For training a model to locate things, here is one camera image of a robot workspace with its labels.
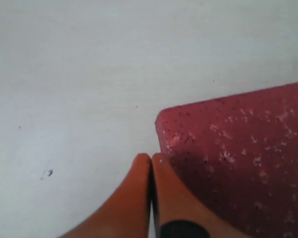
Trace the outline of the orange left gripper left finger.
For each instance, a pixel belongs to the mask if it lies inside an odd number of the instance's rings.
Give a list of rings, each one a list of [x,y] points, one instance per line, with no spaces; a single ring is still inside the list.
[[[147,238],[150,218],[151,159],[138,154],[126,177],[91,216],[63,238]]]

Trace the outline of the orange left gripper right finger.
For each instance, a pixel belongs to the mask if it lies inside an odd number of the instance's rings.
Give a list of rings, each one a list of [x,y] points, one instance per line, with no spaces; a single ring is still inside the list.
[[[201,203],[177,176],[169,159],[151,158],[152,197],[157,238],[239,238],[241,232]]]

